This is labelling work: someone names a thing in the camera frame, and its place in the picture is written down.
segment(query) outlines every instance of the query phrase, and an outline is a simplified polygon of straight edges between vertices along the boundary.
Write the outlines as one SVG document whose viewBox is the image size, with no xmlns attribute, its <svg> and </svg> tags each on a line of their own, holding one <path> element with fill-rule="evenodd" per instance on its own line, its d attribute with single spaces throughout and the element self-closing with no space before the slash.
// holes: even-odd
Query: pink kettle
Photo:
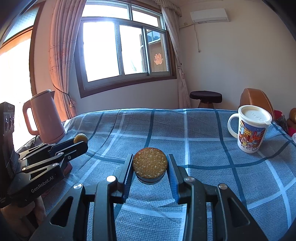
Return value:
<svg viewBox="0 0 296 241">
<path fill-rule="evenodd" d="M 46 90 L 34 95 L 24 103 L 22 111 L 28 131 L 31 135 L 40 135 L 42 142 L 52 144 L 65 136 L 65 128 L 61 122 L 54 104 L 55 91 Z M 32 109 L 37 131 L 33 131 L 29 122 L 27 110 Z"/>
</svg>

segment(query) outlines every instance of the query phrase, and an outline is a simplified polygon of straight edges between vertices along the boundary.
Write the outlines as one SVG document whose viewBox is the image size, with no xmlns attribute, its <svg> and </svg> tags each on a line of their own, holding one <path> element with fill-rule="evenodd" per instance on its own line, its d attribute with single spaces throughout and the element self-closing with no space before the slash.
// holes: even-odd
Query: white air conditioner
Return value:
<svg viewBox="0 0 296 241">
<path fill-rule="evenodd" d="M 190 13 L 193 22 L 201 23 L 217 23 L 229 22 L 229 18 L 224 8 L 207 9 Z"/>
</svg>

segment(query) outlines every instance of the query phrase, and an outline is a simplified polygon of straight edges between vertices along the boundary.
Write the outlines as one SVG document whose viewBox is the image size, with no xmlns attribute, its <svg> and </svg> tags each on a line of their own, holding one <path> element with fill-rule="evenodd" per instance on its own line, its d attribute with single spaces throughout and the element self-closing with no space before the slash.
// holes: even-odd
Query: stool leg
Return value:
<svg viewBox="0 0 296 241">
<path fill-rule="evenodd" d="M 214 104 L 213 103 L 202 103 L 200 102 L 198 105 L 198 108 L 206 108 L 206 109 L 214 109 Z"/>
</svg>

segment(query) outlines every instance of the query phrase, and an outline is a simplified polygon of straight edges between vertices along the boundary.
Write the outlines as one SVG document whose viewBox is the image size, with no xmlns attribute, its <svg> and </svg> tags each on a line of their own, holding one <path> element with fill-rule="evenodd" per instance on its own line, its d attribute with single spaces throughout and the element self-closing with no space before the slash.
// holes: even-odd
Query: round stool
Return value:
<svg viewBox="0 0 296 241">
<path fill-rule="evenodd" d="M 212 91 L 193 91 L 189 96 L 191 99 L 200 100 L 198 108 L 214 109 L 213 103 L 221 103 L 222 95 Z"/>
</svg>

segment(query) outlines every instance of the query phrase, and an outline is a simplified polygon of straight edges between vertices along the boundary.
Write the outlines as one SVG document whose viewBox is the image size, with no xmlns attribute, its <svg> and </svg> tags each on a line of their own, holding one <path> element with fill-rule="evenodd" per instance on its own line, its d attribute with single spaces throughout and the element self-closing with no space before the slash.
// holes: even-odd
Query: kettle handle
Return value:
<svg viewBox="0 0 296 241">
<path fill-rule="evenodd" d="M 30 121 L 28 118 L 27 110 L 29 108 L 31 108 L 31 101 L 30 100 L 28 100 L 26 103 L 24 103 L 24 105 L 22 107 L 22 112 L 24 114 L 25 122 L 26 122 L 29 133 L 33 136 L 38 136 L 38 135 L 40 135 L 39 131 L 32 130 L 32 127 L 31 127 L 31 124 L 30 124 Z"/>
</svg>

